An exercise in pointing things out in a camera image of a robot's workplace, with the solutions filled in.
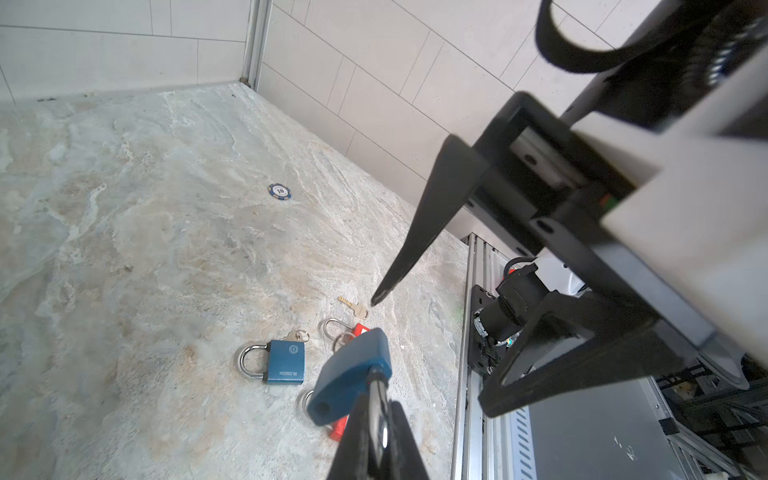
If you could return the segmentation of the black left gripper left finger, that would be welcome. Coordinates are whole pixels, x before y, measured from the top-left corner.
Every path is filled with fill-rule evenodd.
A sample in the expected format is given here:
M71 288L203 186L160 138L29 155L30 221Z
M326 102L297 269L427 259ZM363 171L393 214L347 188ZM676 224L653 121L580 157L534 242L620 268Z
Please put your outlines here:
M369 395L362 394L348 416L345 432L330 467L328 480L369 478Z

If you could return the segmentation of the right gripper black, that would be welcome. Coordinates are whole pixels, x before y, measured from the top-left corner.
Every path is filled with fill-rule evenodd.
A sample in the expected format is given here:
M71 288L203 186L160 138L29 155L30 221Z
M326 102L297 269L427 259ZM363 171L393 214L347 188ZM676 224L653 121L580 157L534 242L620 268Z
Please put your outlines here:
M512 149L527 134L552 148L575 179L555 186L535 172ZM371 297L373 306L468 201L497 235L510 235L532 253L550 250L593 291L641 308L551 292L535 307L517 309L520 335L479 394L486 416L681 370L690 344L702 348L713 339L714 326L704 314L602 226L633 187L532 95L514 94L473 148L455 135L443 142L404 244Z

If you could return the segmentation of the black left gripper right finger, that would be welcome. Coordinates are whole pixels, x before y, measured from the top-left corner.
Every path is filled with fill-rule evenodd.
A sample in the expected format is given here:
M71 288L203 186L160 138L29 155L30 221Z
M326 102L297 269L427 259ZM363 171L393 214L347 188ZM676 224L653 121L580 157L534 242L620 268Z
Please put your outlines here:
M392 401L387 418L387 447L383 460L383 478L428 480L429 476L412 434L402 405Z

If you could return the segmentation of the blue padlock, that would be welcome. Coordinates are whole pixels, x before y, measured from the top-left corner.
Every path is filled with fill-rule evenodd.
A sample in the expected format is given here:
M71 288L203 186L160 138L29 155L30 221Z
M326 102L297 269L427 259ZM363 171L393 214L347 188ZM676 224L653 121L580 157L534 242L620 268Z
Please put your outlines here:
M246 358L251 353L266 355L263 370L247 368ZM236 366L243 376L252 380L262 380L267 384L302 384L305 379L305 353L305 343L301 341L251 342L238 352Z
M317 426L330 425L353 412L363 396L367 419L362 432L368 436L369 464L374 478L381 477L390 460L394 433L388 384L392 365L388 338L373 328L336 351L323 365L306 413Z

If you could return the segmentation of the red padlock with label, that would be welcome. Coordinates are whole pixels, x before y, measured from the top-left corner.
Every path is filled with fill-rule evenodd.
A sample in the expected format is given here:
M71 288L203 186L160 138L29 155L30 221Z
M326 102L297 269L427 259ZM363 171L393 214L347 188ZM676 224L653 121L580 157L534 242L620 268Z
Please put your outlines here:
M360 335L369 331L369 328L361 323L351 326L337 318L328 318L320 323L323 335L332 341L332 351L336 352L341 347Z

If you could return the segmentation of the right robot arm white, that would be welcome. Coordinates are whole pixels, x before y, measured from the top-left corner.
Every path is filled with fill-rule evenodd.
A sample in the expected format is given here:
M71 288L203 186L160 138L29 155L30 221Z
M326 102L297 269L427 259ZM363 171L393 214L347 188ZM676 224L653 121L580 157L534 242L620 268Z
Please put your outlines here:
M497 417L572 391L715 360L767 359L767 5L664 1L615 50L571 42L549 2L542 57L593 82L561 116L514 94L480 137L445 139L381 303L463 207L587 287L509 274L519 336L479 396Z

